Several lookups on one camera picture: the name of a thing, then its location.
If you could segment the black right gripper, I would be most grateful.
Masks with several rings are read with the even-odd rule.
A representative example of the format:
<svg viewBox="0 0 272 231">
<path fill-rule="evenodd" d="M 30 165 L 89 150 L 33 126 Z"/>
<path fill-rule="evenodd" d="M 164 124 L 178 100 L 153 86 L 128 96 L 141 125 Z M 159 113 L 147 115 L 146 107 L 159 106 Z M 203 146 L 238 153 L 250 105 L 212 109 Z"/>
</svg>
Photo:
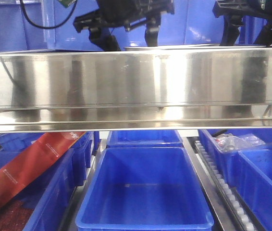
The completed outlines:
<svg viewBox="0 0 272 231">
<path fill-rule="evenodd" d="M 235 44 L 245 15 L 271 20 L 261 29 L 253 44 L 266 47 L 272 45 L 272 0 L 217 0 L 212 11 L 215 17 L 224 15 L 221 46 Z"/>
</svg>

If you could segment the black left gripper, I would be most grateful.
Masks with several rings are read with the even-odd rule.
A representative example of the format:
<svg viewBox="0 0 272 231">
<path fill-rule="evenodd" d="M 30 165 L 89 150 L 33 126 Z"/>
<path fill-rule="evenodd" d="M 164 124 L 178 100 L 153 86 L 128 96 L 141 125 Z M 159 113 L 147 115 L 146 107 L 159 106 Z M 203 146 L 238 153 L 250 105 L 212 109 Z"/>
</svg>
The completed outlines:
<svg viewBox="0 0 272 231">
<path fill-rule="evenodd" d="M 121 51 L 109 28 L 124 27 L 131 31 L 146 25 L 145 42 L 157 47 L 163 13 L 174 14 L 172 0 L 98 0 L 98 9 L 74 19 L 78 33 L 89 29 L 89 40 L 103 51 Z"/>
</svg>

